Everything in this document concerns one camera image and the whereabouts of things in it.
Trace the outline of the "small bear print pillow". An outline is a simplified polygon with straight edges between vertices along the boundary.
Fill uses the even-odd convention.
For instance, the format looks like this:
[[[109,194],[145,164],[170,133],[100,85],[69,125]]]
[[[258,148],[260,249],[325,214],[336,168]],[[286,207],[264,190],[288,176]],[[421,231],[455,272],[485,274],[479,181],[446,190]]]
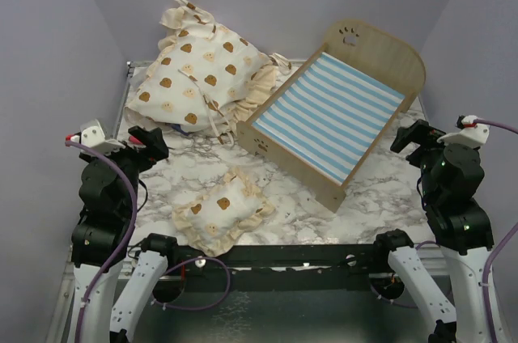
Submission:
[[[228,252],[245,233],[257,229],[274,206],[238,167],[209,192],[172,212],[175,228],[191,248],[210,257]]]

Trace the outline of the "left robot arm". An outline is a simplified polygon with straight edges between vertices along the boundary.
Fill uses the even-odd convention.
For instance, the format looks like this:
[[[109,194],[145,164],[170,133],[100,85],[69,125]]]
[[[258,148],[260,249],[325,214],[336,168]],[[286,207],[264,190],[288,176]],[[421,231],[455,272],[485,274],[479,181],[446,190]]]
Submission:
[[[66,139],[87,164],[79,188],[83,208],[71,236],[69,342],[131,342],[156,283],[178,266],[176,240],[150,235],[123,291],[116,292],[138,213],[139,176],[169,155],[161,129],[134,126],[128,133],[139,147],[107,138],[98,121]]]

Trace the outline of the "wooden pet bed frame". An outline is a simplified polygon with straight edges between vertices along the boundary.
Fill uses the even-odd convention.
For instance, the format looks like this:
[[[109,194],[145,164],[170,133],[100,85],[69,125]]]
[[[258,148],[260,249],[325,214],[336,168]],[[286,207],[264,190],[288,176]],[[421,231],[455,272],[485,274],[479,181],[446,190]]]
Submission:
[[[367,74],[405,98],[387,125],[367,149],[343,184],[335,184],[297,158],[275,140],[254,128],[253,122],[320,56],[327,53]],[[237,125],[238,143],[251,155],[261,155],[310,188],[316,200],[336,212],[346,197],[346,186],[401,112],[406,112],[426,82],[426,69],[418,52],[406,42],[357,19],[344,19],[326,32],[322,46],[295,71],[246,121]]]

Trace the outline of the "large bear print cushion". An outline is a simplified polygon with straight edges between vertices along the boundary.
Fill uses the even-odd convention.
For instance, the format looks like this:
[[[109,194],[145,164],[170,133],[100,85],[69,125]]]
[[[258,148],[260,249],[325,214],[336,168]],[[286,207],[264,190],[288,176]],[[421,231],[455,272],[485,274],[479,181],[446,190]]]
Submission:
[[[124,118],[144,129],[233,137],[293,71],[284,56],[261,52],[188,0],[160,20],[167,35],[138,80]]]

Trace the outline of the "black front mounting rail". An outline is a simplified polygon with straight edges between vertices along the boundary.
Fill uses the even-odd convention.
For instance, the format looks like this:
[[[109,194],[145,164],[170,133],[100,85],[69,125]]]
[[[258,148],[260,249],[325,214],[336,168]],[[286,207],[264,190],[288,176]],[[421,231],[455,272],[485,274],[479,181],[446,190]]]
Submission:
[[[418,253],[432,277],[448,276],[438,248],[423,247]],[[367,290],[369,278],[390,278],[393,273],[388,262],[375,256],[372,244],[235,246],[217,258],[228,267],[234,291]],[[181,271],[168,273],[157,286],[215,293],[226,285],[223,267],[208,262],[201,268],[189,263],[183,276]]]

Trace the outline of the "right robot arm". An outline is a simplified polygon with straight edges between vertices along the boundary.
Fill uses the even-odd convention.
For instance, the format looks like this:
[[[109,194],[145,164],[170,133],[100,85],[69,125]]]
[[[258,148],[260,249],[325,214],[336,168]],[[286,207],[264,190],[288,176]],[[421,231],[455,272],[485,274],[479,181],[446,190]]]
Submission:
[[[490,219],[474,199],[484,177],[479,149],[490,129],[475,116],[461,116],[457,126],[457,132],[445,133],[419,120],[401,127],[390,147],[399,153],[417,144],[406,159],[420,171],[422,207],[444,256],[453,298],[426,271],[404,231],[378,235],[372,262],[401,279],[426,323],[430,342],[508,342],[492,275],[496,248]]]

